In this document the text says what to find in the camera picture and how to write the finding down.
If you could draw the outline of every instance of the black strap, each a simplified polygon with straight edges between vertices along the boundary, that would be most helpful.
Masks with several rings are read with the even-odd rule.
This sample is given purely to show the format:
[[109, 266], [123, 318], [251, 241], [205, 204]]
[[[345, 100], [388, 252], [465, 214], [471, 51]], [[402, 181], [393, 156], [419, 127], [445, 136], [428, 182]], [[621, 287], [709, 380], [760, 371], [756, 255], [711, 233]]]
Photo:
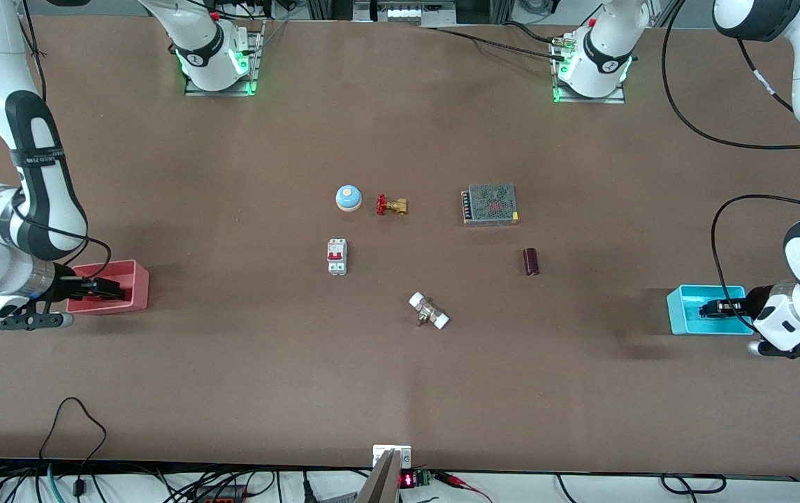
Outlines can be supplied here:
[[218, 24], [215, 26], [217, 26], [217, 32], [215, 33], [214, 38], [202, 48], [189, 50], [183, 49], [179, 47], [179, 45], [176, 45], [176, 51], [182, 55], [182, 59], [187, 61], [190, 66], [207, 66], [210, 58], [220, 52], [220, 49], [223, 48], [223, 42], [225, 39], [225, 35], [223, 35], [223, 27]]
[[64, 160], [64, 149], [61, 147], [42, 147], [42, 149], [9, 150], [11, 162], [18, 168], [32, 169], [43, 166], [54, 166], [55, 162]]
[[631, 50], [627, 52], [627, 54], [619, 55], [619, 57], [610, 57], [610, 55], [604, 54], [592, 44], [591, 30], [586, 33], [583, 42], [586, 55], [595, 63], [595, 66], [598, 67], [599, 73], [614, 73], [614, 71], [617, 71], [618, 68], [623, 66], [623, 64], [630, 59], [630, 55], [632, 54]]

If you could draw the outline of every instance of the white circuit breaker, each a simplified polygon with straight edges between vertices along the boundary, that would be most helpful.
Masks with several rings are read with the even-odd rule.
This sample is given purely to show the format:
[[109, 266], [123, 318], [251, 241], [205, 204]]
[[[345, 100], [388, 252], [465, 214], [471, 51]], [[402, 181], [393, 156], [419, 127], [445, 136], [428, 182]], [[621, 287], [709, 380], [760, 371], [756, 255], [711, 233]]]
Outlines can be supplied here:
[[328, 271], [332, 276], [347, 273], [347, 240], [335, 238], [328, 240]]

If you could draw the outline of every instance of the red digital display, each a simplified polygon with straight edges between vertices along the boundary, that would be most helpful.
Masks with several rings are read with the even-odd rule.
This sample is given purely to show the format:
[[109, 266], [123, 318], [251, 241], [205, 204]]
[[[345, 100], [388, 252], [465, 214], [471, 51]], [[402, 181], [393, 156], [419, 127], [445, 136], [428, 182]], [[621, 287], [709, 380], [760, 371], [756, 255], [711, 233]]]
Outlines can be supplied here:
[[400, 489], [412, 489], [415, 487], [415, 474], [406, 472], [400, 475]]

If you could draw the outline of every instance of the brown cylinder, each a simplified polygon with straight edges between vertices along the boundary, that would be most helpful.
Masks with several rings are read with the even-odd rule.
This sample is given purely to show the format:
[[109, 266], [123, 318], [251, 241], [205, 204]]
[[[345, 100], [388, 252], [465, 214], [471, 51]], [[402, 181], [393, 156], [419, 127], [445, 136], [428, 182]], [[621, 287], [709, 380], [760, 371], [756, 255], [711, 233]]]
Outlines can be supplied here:
[[537, 276], [539, 274], [539, 262], [537, 262], [537, 249], [525, 248], [524, 249], [524, 272], [528, 276]]

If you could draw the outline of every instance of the cyan plastic box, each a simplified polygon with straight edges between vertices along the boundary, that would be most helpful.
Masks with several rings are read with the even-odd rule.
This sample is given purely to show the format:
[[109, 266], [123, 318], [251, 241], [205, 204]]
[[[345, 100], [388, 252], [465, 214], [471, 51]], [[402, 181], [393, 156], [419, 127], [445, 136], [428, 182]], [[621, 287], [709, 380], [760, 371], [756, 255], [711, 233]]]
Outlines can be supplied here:
[[[745, 296], [744, 286], [726, 286], [732, 299]], [[738, 318], [702, 318], [699, 309], [710, 300], [723, 299], [719, 284], [681, 284], [667, 296], [670, 328], [675, 335], [752, 335]]]

